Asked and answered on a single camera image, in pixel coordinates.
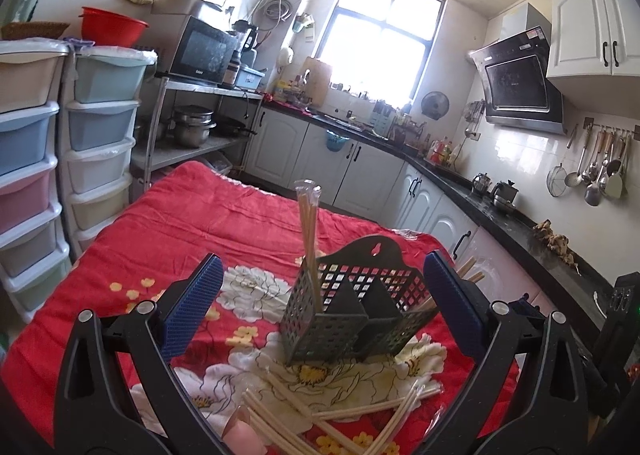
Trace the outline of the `left hand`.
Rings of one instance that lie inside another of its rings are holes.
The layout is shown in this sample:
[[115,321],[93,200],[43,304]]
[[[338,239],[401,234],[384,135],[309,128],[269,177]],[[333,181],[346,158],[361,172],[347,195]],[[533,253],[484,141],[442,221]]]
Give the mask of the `left hand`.
[[234,455],[265,455],[267,449],[257,432],[239,418],[231,418],[222,434],[222,441]]

